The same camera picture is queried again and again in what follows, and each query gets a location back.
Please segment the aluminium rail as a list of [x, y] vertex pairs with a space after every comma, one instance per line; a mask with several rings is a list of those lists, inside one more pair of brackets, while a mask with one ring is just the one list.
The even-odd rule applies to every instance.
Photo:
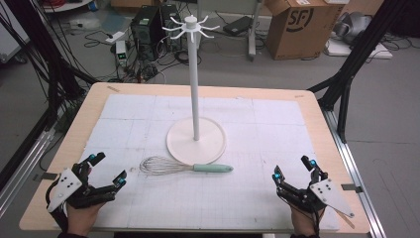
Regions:
[[55, 136], [55, 129], [43, 131], [29, 143], [29, 150], [23, 153], [23, 161], [17, 166], [5, 186], [0, 190], [0, 219], [23, 187], [25, 181], [40, 161]]
[[364, 192], [357, 193], [359, 200], [364, 209], [365, 215], [367, 216], [367, 221], [369, 224], [369, 237], [370, 238], [387, 238], [382, 227], [382, 224], [379, 220], [379, 217], [374, 209], [373, 203], [368, 195], [368, 190], [363, 181], [362, 175], [359, 172], [359, 169], [356, 165], [354, 157], [352, 155], [351, 149], [347, 143], [344, 143], [337, 132], [338, 128], [338, 119], [336, 118], [333, 111], [324, 111], [323, 112], [326, 123], [330, 129], [340, 157], [344, 163], [344, 166], [349, 174], [352, 183], [355, 185], [360, 185]]

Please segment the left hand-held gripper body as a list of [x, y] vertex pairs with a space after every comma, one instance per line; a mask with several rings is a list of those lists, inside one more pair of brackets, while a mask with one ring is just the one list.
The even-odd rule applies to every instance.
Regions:
[[75, 164], [73, 169], [62, 171], [48, 204], [48, 212], [58, 209], [66, 201], [74, 208], [86, 208], [115, 199], [113, 185], [95, 188], [89, 184], [91, 168], [91, 163], [80, 163]]

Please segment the grey rounded appliance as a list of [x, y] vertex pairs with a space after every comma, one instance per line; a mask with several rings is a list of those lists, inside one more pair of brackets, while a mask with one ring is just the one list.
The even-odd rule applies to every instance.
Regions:
[[335, 35], [348, 45], [353, 45], [367, 29], [371, 16], [361, 12], [345, 12], [333, 28]]

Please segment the white grid mat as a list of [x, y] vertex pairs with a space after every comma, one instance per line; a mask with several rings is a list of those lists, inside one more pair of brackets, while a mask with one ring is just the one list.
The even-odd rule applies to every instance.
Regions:
[[199, 100], [199, 114], [219, 123], [227, 147], [219, 163], [226, 174], [180, 172], [150, 176], [140, 162], [167, 156], [166, 135], [191, 115], [187, 97], [110, 95], [82, 155], [102, 152], [105, 159], [89, 177], [109, 184], [120, 172], [127, 183], [107, 203], [97, 230], [283, 230], [290, 228], [288, 206], [277, 196], [271, 176], [281, 168], [287, 182], [304, 188], [310, 175], [302, 156], [316, 156], [299, 104], [289, 100], [243, 97]]

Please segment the grey table clamp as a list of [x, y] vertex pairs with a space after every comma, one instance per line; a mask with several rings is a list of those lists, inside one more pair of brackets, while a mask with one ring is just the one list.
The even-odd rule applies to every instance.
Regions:
[[58, 177], [58, 174], [53, 174], [53, 173], [42, 173], [42, 174], [36, 174], [33, 177], [33, 181], [42, 181], [43, 179], [46, 180], [56, 180], [56, 178]]
[[343, 183], [341, 184], [343, 190], [352, 190], [355, 193], [364, 192], [363, 188], [360, 185], [355, 185], [354, 183]]

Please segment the person's left hand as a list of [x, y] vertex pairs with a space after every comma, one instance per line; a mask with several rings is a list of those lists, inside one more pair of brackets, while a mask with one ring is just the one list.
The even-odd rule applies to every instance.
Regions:
[[74, 208], [70, 204], [66, 206], [68, 228], [66, 233], [70, 235], [87, 237], [96, 222], [99, 210], [103, 203], [95, 204], [87, 208]]

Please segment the white power strip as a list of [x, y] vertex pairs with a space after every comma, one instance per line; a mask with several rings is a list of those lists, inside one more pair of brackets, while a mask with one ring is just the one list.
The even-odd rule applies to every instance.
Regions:
[[110, 35], [105, 42], [109, 45], [114, 44], [116, 41], [120, 40], [125, 35], [124, 32], [116, 32], [113, 35]]

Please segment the black computer tower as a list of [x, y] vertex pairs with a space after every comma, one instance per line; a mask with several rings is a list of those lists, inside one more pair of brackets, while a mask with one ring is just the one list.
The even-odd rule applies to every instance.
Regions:
[[130, 27], [139, 59], [156, 60], [158, 42], [163, 38], [159, 6], [143, 5]]
[[180, 17], [177, 11], [177, 8], [173, 4], [163, 4], [160, 6], [160, 13], [161, 13], [161, 19], [162, 19], [162, 25], [167, 28], [167, 31], [165, 31], [166, 34], [166, 49], [169, 52], [177, 52], [182, 49], [182, 41], [181, 38], [178, 39], [172, 39], [172, 37], [177, 36], [180, 31], [175, 31], [174, 28], [177, 27], [177, 24], [175, 24], [172, 19], [176, 21], [180, 21]]

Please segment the grey metal stand leg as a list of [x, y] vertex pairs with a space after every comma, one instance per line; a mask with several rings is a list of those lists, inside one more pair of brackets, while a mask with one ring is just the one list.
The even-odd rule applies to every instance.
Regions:
[[256, 29], [262, 4], [263, 0], [256, 0], [254, 13], [252, 14], [252, 23], [248, 32], [248, 59], [250, 61], [253, 61], [257, 54]]

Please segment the person's right hand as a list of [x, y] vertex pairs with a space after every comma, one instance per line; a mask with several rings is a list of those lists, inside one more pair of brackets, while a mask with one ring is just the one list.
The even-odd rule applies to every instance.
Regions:
[[319, 210], [318, 215], [302, 211], [294, 205], [290, 206], [290, 210], [293, 225], [290, 238], [320, 238], [316, 231], [316, 223], [321, 221], [324, 209]]

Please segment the flat black device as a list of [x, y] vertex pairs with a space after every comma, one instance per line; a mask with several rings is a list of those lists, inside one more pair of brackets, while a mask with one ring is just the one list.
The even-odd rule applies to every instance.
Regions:
[[252, 23], [252, 18], [244, 16], [223, 27], [223, 31], [231, 36], [238, 36], [246, 32]]

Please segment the brown cardboard box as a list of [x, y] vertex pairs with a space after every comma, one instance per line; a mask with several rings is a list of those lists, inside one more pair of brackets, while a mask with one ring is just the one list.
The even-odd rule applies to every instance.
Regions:
[[317, 58], [344, 4], [325, 0], [264, 0], [272, 14], [266, 47], [274, 60]]

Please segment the white hook rack stand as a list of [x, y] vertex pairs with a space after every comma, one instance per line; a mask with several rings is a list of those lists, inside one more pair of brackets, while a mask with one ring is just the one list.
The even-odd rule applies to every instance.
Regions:
[[163, 29], [167, 32], [179, 31], [177, 36], [171, 37], [172, 40], [187, 36], [192, 117], [179, 120], [171, 126], [166, 135], [166, 146], [169, 153], [181, 163], [211, 164], [225, 152], [227, 138], [219, 123], [199, 116], [197, 36], [207, 38], [204, 30], [208, 30], [208, 27], [203, 26], [206, 19], [198, 21], [195, 16], [190, 15], [183, 22], [178, 22], [173, 17], [171, 21], [177, 27]]

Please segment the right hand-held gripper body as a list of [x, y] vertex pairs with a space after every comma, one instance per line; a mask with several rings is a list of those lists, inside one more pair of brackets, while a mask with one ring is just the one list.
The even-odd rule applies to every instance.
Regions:
[[320, 169], [318, 180], [312, 180], [310, 174], [310, 182], [307, 188], [298, 189], [290, 184], [289, 188], [290, 192], [277, 192], [277, 195], [305, 212], [316, 213], [329, 206], [344, 216], [350, 218], [355, 216], [342, 193], [328, 178], [328, 174], [323, 173]]

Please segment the wire whisk with green handle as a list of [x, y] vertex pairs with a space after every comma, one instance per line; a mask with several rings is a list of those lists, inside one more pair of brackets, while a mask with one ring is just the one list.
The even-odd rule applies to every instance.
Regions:
[[140, 170], [148, 175], [164, 176], [180, 172], [230, 173], [234, 170], [228, 165], [193, 164], [188, 165], [166, 157], [148, 157], [140, 162]]

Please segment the white flat board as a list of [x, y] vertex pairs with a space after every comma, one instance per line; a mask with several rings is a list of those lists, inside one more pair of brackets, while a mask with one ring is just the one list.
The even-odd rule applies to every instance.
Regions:
[[330, 57], [348, 57], [352, 52], [356, 52], [369, 60], [390, 60], [392, 58], [392, 53], [382, 44], [377, 44], [367, 55], [366, 47], [362, 47], [360, 50], [357, 48], [351, 49], [351, 46], [347, 43], [334, 38], [327, 41], [324, 52]]

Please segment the white device with green display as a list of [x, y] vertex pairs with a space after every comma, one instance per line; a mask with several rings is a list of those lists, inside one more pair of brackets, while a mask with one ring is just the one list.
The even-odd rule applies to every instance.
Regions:
[[127, 46], [125, 41], [117, 41], [115, 44], [115, 55], [117, 65], [124, 65], [127, 62]]

